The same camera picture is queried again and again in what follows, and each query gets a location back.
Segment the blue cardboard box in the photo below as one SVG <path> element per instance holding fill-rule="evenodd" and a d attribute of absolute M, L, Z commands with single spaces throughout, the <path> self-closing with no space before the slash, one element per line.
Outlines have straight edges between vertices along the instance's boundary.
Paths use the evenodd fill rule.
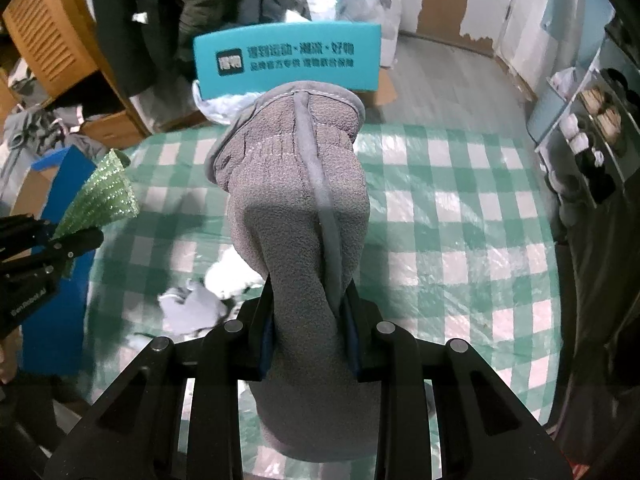
<path fill-rule="evenodd" d="M 94 172 L 95 165 L 75 146 L 53 152 L 31 165 L 12 214 L 33 214 L 58 223 Z M 94 251 L 74 261 L 60 291 L 22 325 L 22 363 L 28 372 L 76 375 L 80 371 L 84 313 Z"/>
<path fill-rule="evenodd" d="M 378 89 L 381 28 L 376 23 L 267 23 L 194 40 L 200 95 L 267 92 L 292 81 Z"/>

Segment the metal screw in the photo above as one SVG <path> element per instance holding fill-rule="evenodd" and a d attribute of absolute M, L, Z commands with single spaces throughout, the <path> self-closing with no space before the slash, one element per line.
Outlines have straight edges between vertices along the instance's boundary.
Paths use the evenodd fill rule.
<path fill-rule="evenodd" d="M 244 328 L 244 324 L 239 319 L 231 319 L 225 323 L 225 332 L 235 334 Z"/>
<path fill-rule="evenodd" d="M 389 321 L 380 321 L 376 325 L 376 330 L 381 334 L 392 334 L 396 330 L 396 326 Z"/>
<path fill-rule="evenodd" d="M 451 349 L 459 354 L 463 354 L 469 350 L 469 345 L 462 339 L 452 339 L 450 344 Z"/>
<path fill-rule="evenodd" d="M 156 337 L 151 342 L 151 349 L 159 352 L 167 348 L 170 342 L 171 340 L 168 337 L 164 337 L 164 336 Z"/>

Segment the plastic tablecloth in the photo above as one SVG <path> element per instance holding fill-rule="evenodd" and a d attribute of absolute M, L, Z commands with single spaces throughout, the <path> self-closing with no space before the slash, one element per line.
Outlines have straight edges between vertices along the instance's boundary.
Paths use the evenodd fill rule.
<path fill-rule="evenodd" d="M 153 136 L 132 153 L 127 174 L 142 211 L 105 228 L 92 269 L 79 377 L 91 399 L 135 356 L 127 335 L 170 335 L 158 294 L 203 276 L 231 244 L 226 193 L 203 169 L 222 131 L 212 126 Z M 382 124 L 364 126 L 354 150 L 370 198 L 369 231 L 354 277 L 361 297 L 419 338 L 469 341 L 546 422 L 561 346 L 558 270 L 523 149 L 492 134 Z M 239 407 L 245 471 L 296 480 L 372 478 L 373 458 L 317 465 L 266 447 L 244 384 Z M 189 414 L 188 395 L 181 447 Z M 431 433 L 438 478 L 435 418 Z"/>

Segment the bubble wrap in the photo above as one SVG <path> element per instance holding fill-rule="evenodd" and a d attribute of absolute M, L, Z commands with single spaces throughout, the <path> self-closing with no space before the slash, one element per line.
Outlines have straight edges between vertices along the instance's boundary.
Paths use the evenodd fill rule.
<path fill-rule="evenodd" d="M 56 228 L 55 238 L 87 227 L 104 227 L 140 213 L 131 182 L 125 176 L 124 154 L 111 150 L 84 183 Z"/>

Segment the wooden floor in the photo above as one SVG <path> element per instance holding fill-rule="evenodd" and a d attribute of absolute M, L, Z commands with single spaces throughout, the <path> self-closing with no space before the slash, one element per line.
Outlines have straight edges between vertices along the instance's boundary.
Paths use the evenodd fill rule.
<path fill-rule="evenodd" d="M 368 123 L 421 124 L 520 139 L 538 177 L 549 222 L 562 237 L 558 200 L 545 184 L 526 127 L 526 99 L 496 61 L 441 43 L 400 36 L 389 70 L 398 99 L 367 109 Z"/>

